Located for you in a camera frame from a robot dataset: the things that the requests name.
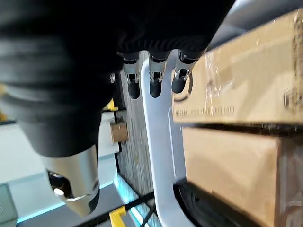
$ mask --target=white wall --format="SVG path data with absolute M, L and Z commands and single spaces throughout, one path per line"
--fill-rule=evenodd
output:
M 103 113 L 99 129 L 99 157 L 119 152 L 111 139 L 113 113 Z M 0 183 L 45 172 L 39 156 L 18 124 L 0 126 Z

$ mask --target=yellow object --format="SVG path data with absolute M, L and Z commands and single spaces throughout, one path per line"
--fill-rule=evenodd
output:
M 114 100 L 111 99 L 110 102 L 107 104 L 107 106 L 104 109 L 116 111 L 116 110 L 118 110 L 118 107 L 115 107 Z
M 126 215 L 125 207 L 120 207 L 109 213 L 110 223 L 112 227 L 125 227 L 122 216 Z

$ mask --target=black rubber edge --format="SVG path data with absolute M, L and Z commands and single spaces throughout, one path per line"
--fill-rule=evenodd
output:
M 158 98 L 161 94 L 162 82 L 150 82 L 150 94 L 153 98 Z
M 132 81 L 128 84 L 128 94 L 132 99 L 137 99 L 140 96 L 140 86 L 139 83 Z
M 99 202 L 99 197 L 100 197 L 100 189 L 98 190 L 98 193 L 96 194 L 96 196 L 89 202 L 89 208 L 90 208 L 91 213 L 97 207 L 98 202 Z
M 174 79 L 172 81 L 172 84 L 171 84 L 171 90 L 174 93 L 179 94 L 184 90 L 185 84 L 186 84 L 186 81 L 184 81 L 183 79 L 177 80 L 174 77 Z

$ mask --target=black robotic finger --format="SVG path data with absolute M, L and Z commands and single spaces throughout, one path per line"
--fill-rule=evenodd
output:
M 128 94 L 132 99 L 137 99 L 140 96 L 139 87 L 139 55 L 140 52 L 129 54 L 120 54 L 123 57 L 123 70 L 128 84 Z
M 176 79 L 176 77 L 174 77 L 173 81 L 172 81 L 172 85 L 171 85 L 171 90 L 176 93 L 179 94 L 183 91 L 184 87 L 185 87 L 186 81 L 183 79 Z
M 166 61 L 170 54 L 168 52 L 149 52 L 150 58 L 150 94 L 157 98 L 161 94 L 162 80 L 165 73 Z
M 150 94 L 153 98 L 158 98 L 161 94 L 162 82 L 150 82 Z
M 128 84 L 128 94 L 132 99 L 137 99 L 140 96 L 140 86 L 139 83 L 135 83 L 135 81 L 131 81 Z

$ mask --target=small cardboard box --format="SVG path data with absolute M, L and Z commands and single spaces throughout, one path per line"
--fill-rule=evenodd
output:
M 126 123 L 116 123 L 110 125 L 112 129 L 113 143 L 128 141 L 128 132 Z
M 284 15 L 196 63 L 176 122 L 302 123 L 303 10 Z
M 303 136 L 182 132 L 187 181 L 262 227 L 303 226 Z

